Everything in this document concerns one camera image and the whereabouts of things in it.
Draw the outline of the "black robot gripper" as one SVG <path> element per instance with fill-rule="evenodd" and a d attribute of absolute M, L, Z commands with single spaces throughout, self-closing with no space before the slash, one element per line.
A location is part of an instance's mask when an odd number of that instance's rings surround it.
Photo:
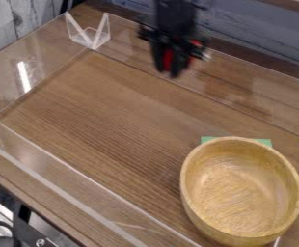
<path fill-rule="evenodd" d="M 192 0 L 153 0 L 155 11 L 137 20 L 137 36 L 149 42 L 157 71 L 164 70 L 165 48 L 172 49 L 169 77 L 176 78 L 188 67 L 189 56 L 207 61 L 208 38 L 197 34 L 196 9 L 205 7 Z M 191 40 L 201 42 L 195 46 Z"/>

